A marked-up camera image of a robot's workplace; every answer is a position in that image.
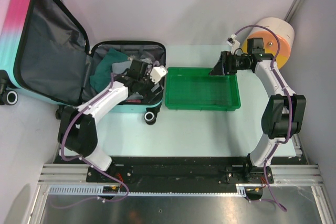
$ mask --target white wall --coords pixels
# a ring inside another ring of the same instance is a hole
[[[90,44],[111,39],[221,45],[243,25],[284,18],[293,0],[63,0]]]
[[[307,98],[300,133],[313,163],[318,163],[336,208],[336,0],[305,0],[291,24],[295,40],[281,70]]]
[[[0,30],[8,5],[9,0],[0,0]],[[24,218],[42,165],[56,148],[54,114],[50,104],[23,95],[15,106],[0,106],[0,223]]]

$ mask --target suitcase lid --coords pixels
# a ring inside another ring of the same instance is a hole
[[[89,47],[84,28],[60,0],[30,0],[14,77],[22,88],[79,105]]]

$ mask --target suitcase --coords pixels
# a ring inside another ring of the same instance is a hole
[[[84,28],[60,0],[10,0],[0,35],[0,104],[14,105],[18,91],[59,104],[60,118],[65,105],[78,106],[97,94],[90,76],[110,48],[131,57],[150,54],[165,65],[165,47],[158,42],[104,41],[90,50]],[[162,96],[149,103],[126,100],[113,111],[156,116]]]

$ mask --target orange and white cylinder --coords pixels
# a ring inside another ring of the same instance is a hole
[[[277,56],[278,68],[281,68],[289,59],[290,51],[294,40],[294,29],[286,21],[279,18],[264,18],[260,20],[257,25],[267,27],[272,30],[280,40],[280,52]],[[258,27],[254,27],[247,39],[251,38],[263,38],[265,53],[271,53],[275,55],[278,49],[278,44],[274,36]],[[244,41],[242,50],[246,53],[247,51],[247,39]]]

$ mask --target white table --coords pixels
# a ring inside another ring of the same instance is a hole
[[[213,67],[223,45],[168,46],[167,67]],[[226,111],[168,110],[164,104],[154,125],[143,114],[108,113],[98,124],[99,144],[111,156],[246,156],[261,135],[261,116],[268,97],[251,71],[237,73],[240,109]],[[292,141],[276,156],[292,157]]]

